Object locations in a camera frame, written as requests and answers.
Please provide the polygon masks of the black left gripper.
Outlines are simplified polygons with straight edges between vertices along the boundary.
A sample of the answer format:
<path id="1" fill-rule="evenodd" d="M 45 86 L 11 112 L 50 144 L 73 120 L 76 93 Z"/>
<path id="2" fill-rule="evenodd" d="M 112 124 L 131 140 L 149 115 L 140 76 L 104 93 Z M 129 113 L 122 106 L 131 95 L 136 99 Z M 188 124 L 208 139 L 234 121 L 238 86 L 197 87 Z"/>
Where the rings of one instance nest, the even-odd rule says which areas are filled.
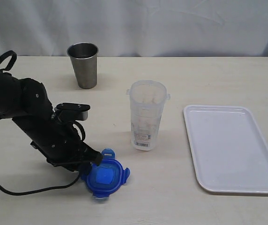
<path id="1" fill-rule="evenodd" d="M 99 166 L 102 154 L 84 143 L 85 132 L 77 121 L 60 123 L 58 118 L 14 117 L 12 121 L 32 140 L 48 163 L 71 172 L 85 173 L 87 164 Z"/>

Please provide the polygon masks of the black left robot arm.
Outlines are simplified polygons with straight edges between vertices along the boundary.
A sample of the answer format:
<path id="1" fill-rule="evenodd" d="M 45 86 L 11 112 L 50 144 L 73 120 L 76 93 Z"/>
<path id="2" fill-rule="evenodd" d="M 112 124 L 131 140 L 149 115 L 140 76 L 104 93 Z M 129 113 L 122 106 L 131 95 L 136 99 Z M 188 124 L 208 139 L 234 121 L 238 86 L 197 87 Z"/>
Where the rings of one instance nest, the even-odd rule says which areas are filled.
<path id="1" fill-rule="evenodd" d="M 100 165 L 103 155 L 84 142 L 79 123 L 87 119 L 89 109 L 77 103 L 53 107 L 42 83 L 0 72 L 0 120 L 11 119 L 53 166 L 77 171 L 82 164 Z"/>

